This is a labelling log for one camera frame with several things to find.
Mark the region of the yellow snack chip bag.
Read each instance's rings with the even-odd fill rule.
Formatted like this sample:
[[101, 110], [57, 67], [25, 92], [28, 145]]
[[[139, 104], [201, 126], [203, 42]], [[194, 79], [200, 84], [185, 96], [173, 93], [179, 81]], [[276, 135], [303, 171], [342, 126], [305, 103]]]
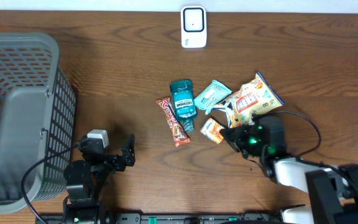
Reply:
[[227, 125], [235, 128], [249, 124], [253, 114], [265, 114], [284, 104], [262, 73], [257, 72], [252, 81], [214, 105], [213, 110], [225, 112]]

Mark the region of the small orange tissue packet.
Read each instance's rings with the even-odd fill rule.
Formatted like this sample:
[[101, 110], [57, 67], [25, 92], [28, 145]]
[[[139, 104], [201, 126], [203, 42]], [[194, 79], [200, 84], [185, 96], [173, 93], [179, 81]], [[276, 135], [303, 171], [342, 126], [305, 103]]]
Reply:
[[223, 125], [218, 123], [214, 118], [209, 118], [201, 128], [200, 132], [216, 144], [220, 144], [224, 139], [220, 133], [220, 130], [222, 129], [224, 129]]

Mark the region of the red chocolate bar wrapper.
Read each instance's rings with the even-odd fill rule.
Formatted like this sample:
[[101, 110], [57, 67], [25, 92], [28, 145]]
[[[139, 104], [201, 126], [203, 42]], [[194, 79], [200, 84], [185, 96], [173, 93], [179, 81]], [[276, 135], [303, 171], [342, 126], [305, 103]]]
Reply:
[[165, 113], [165, 117], [170, 127], [175, 147], [190, 143], [190, 137], [187, 135], [180, 122], [176, 119], [175, 112], [172, 108], [172, 104], [170, 101], [170, 97], [158, 99], [156, 100], [156, 103]]

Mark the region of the mint green wipes packet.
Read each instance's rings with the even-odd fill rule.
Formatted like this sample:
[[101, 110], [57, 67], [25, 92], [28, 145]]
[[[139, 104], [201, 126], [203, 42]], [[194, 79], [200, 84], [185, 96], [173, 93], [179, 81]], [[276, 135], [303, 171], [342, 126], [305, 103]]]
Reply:
[[232, 91], [223, 83], [213, 80], [196, 98], [195, 106], [209, 114], [213, 107], [230, 95]]

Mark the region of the teal mouthwash bottle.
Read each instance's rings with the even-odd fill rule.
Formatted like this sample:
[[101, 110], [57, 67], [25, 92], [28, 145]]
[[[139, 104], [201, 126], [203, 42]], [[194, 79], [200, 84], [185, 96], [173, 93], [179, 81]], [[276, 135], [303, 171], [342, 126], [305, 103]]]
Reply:
[[186, 132], [193, 132], [197, 110], [193, 98], [192, 82], [190, 80], [175, 81], [170, 84], [170, 93], [173, 96], [173, 107], [177, 120], [183, 124]]

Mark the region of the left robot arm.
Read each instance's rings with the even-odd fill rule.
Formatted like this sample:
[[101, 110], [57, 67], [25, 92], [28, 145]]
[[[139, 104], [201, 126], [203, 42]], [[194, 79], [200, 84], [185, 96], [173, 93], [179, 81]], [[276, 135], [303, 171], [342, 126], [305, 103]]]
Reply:
[[116, 217], [99, 201], [109, 176], [135, 164], [135, 136], [120, 148], [122, 154], [109, 155], [108, 135], [95, 129], [82, 136], [76, 147], [83, 159], [69, 163], [64, 170], [69, 204], [65, 205], [62, 223], [116, 223]]

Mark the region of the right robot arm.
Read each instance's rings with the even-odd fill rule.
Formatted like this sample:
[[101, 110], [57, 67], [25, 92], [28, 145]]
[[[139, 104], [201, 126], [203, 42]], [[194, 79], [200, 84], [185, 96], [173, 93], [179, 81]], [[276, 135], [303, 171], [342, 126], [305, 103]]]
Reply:
[[254, 115], [251, 125], [220, 131], [243, 158], [256, 157], [272, 182], [306, 192], [310, 205], [255, 213], [252, 223], [358, 223], [358, 164], [342, 166], [312, 162], [287, 151], [283, 121]]

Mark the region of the white barcode scanner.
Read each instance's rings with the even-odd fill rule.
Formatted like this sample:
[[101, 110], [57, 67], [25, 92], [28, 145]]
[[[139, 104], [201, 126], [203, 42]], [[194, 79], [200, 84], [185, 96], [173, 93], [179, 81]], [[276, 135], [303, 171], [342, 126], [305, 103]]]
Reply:
[[186, 49], [203, 48], [207, 43], [206, 9], [185, 6], [181, 9], [181, 46]]

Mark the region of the grey plastic mesh basket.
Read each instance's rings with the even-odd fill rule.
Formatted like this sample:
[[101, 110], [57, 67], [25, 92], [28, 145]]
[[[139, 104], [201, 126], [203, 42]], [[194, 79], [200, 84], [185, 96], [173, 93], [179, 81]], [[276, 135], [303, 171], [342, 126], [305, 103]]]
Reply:
[[0, 33], [0, 213], [65, 189], [76, 98], [42, 33]]

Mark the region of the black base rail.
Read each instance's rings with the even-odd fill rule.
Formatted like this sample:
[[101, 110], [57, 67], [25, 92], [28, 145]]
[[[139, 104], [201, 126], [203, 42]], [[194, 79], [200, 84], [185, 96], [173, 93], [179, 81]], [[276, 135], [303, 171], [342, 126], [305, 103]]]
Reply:
[[220, 224], [220, 223], [284, 223], [282, 218], [268, 213], [243, 213], [228, 215], [141, 215], [139, 213], [116, 213], [107, 215], [104, 223], [113, 224]]

